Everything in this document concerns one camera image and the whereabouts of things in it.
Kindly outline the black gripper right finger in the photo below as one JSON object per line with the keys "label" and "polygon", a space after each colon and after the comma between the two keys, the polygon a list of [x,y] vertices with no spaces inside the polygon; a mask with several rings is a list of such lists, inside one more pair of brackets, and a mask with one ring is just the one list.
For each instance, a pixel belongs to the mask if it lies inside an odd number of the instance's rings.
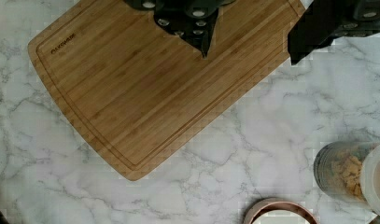
{"label": "black gripper right finger", "polygon": [[292,65],[340,37],[380,33],[380,0],[314,0],[288,34]]}

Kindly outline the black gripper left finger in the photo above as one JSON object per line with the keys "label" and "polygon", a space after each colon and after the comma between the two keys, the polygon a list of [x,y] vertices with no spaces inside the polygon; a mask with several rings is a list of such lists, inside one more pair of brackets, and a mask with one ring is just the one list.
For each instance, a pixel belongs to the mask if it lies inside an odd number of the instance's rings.
{"label": "black gripper left finger", "polygon": [[152,11],[154,22],[169,35],[180,37],[206,58],[219,9],[236,0],[123,0],[139,11]]}

